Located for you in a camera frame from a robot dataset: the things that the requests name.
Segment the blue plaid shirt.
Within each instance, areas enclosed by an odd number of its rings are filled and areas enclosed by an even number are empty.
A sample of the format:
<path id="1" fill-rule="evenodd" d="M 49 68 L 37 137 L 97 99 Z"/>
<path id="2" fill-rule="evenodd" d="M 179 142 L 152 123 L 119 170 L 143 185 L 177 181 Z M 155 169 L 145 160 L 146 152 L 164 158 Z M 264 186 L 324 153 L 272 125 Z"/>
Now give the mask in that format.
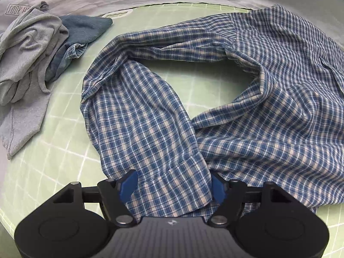
<path id="1" fill-rule="evenodd" d="M 80 110 L 105 175 L 137 171 L 135 217 L 210 216 L 211 172 L 343 202 L 343 49 L 282 6 L 116 36 Z"/>

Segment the green grid cutting mat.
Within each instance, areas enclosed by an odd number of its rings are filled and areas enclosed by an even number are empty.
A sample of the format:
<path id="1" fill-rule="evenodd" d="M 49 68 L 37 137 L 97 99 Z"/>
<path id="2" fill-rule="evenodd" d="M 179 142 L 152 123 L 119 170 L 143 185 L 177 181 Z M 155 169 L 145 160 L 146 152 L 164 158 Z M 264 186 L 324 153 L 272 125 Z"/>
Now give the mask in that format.
<path id="1" fill-rule="evenodd" d="M 74 60 L 53 84 L 41 130 L 12 159 L 3 159 L 1 223 L 13 232 L 18 223 L 63 186 L 79 181 L 92 186 L 108 178 L 101 168 L 80 110 L 86 72 L 103 48 L 116 36 L 224 13 L 248 13 L 241 9 L 202 9 L 193 6 L 150 6 L 116 20 L 81 58 Z M 343 202 L 316 209 L 329 226 L 343 223 Z"/>

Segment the crumpled blue denim garment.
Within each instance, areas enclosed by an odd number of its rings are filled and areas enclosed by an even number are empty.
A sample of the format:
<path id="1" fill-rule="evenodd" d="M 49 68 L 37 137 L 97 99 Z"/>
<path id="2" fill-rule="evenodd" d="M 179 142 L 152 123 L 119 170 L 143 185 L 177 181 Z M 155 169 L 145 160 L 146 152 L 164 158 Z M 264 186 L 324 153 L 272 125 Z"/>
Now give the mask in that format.
<path id="1" fill-rule="evenodd" d="M 60 19 L 68 29 L 69 36 L 57 50 L 46 70 L 47 83 L 57 80 L 73 59 L 80 58 L 88 45 L 112 26 L 112 20 L 106 17 L 66 15 Z"/>

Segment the crumpled light grey garment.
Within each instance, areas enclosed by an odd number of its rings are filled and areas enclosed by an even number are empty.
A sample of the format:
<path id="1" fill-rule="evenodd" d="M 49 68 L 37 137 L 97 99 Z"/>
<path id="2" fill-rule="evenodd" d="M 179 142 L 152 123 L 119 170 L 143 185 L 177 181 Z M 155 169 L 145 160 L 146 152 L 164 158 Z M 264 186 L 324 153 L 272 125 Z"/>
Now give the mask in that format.
<path id="1" fill-rule="evenodd" d="M 46 2 L 22 13 L 1 34 L 1 141 L 8 159 L 41 128 L 51 96 L 46 71 L 68 35 Z"/>

